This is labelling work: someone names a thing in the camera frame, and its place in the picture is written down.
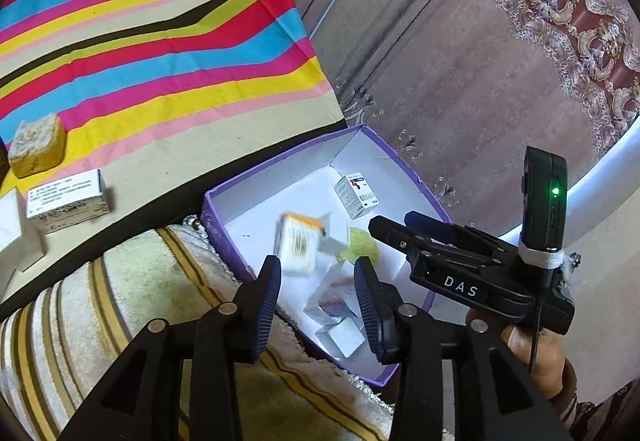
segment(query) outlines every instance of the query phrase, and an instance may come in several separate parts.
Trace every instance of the yellow sponge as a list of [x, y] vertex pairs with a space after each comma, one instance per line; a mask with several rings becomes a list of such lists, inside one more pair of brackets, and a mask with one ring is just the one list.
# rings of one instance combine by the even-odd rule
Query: yellow sponge
[[349, 247], [338, 253], [335, 258], [338, 262], [350, 261], [351, 264], [355, 264], [358, 257], [368, 257], [373, 267], [376, 267], [380, 260], [380, 249], [368, 231], [350, 227]]
[[65, 153], [65, 128], [56, 114], [37, 122], [20, 122], [8, 160], [15, 177], [26, 177], [59, 165]]

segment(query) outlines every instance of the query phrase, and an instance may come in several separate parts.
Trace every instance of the metal screw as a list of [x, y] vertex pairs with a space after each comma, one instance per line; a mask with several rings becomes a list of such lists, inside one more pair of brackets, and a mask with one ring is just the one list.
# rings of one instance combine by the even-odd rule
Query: metal screw
[[152, 333], [159, 333], [160, 331], [164, 331], [165, 327], [166, 323], [164, 322], [164, 320], [156, 318], [155, 320], [151, 320], [146, 328], [149, 329], [149, 331], [151, 331]]
[[402, 306], [398, 307], [398, 312], [402, 316], [412, 317], [418, 314], [418, 308], [413, 304], [402, 304]]
[[218, 306], [218, 313], [221, 315], [233, 315], [236, 311], [238, 311], [238, 306], [233, 302], [223, 302]]
[[471, 320], [471, 329], [473, 329], [476, 333], [485, 333], [489, 331], [489, 326], [484, 320], [480, 320], [476, 318], [475, 320]]

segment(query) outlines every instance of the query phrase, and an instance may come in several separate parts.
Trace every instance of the black gripper frame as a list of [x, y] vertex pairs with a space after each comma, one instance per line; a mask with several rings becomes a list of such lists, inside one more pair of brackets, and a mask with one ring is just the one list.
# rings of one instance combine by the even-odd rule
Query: black gripper frame
[[[443, 223], [418, 212], [405, 215], [404, 223], [376, 216], [369, 222], [369, 232], [406, 254], [411, 281], [505, 321], [535, 323], [536, 296], [546, 270], [523, 262], [517, 246], [477, 228]], [[574, 312], [558, 267], [546, 290], [541, 325], [564, 335]]]
[[440, 322], [403, 303], [368, 257], [358, 259], [354, 278], [371, 350], [382, 364], [401, 364], [389, 441], [442, 439], [442, 360], [452, 360], [457, 441], [571, 441], [496, 333]]
[[[190, 441], [241, 441], [234, 363], [264, 351], [280, 290], [280, 261], [269, 255], [257, 280], [233, 302], [199, 320], [169, 325], [155, 319], [113, 362], [58, 441], [175, 441], [178, 423]], [[190, 411], [180, 409], [184, 360], [191, 366]]]

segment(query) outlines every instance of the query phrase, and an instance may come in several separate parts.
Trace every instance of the sponge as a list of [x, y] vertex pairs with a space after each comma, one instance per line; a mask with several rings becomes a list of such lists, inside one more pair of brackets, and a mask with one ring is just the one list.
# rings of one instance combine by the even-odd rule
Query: sponge
[[15, 177], [27, 177], [59, 165], [65, 153], [65, 129], [56, 114], [37, 122], [20, 122], [9, 150]]

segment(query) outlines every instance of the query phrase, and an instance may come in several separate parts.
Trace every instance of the beige striped sofa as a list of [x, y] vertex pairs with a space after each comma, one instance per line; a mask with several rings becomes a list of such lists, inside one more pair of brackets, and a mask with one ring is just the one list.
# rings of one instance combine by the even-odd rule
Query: beige striped sofa
[[[238, 287], [193, 227], [150, 230], [82, 265], [0, 325], [0, 392], [27, 433], [54, 441], [146, 323], [196, 319]], [[237, 365], [244, 438], [383, 441], [392, 410], [328, 361], [307, 357], [279, 318], [256, 365]], [[178, 433], [189, 438], [190, 366]], [[212, 395], [216, 389], [210, 389]]]

